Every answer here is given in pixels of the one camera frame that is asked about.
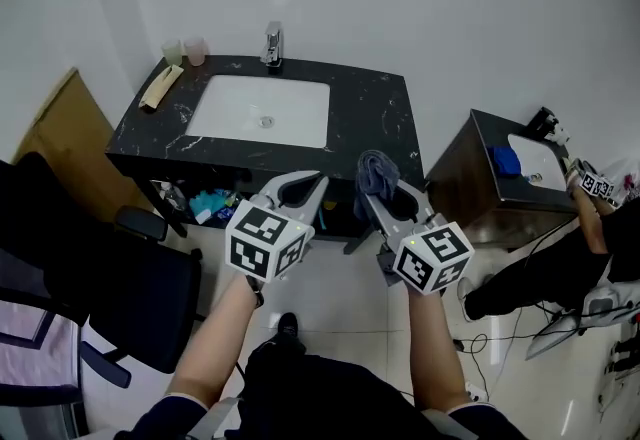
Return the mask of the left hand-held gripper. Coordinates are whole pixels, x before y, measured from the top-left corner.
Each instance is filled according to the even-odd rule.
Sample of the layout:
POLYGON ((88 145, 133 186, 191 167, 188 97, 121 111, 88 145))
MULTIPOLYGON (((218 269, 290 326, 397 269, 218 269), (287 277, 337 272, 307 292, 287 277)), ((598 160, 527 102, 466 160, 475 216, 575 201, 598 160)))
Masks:
POLYGON ((276 176, 240 202, 225 229, 225 263, 262 283, 300 263, 329 178, 317 170, 276 176))

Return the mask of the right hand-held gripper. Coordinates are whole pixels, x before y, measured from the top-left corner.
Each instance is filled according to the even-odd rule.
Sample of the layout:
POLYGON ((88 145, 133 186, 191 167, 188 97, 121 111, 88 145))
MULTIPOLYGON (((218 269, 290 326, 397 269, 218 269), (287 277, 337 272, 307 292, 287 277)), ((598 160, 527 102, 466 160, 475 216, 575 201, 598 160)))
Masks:
POLYGON ((456 222, 433 215, 425 193, 399 179, 394 201, 366 195, 364 207, 385 238, 376 259, 389 286, 404 282, 422 295, 442 294, 462 278, 475 250, 456 222), (400 231, 400 220, 413 223, 400 231))

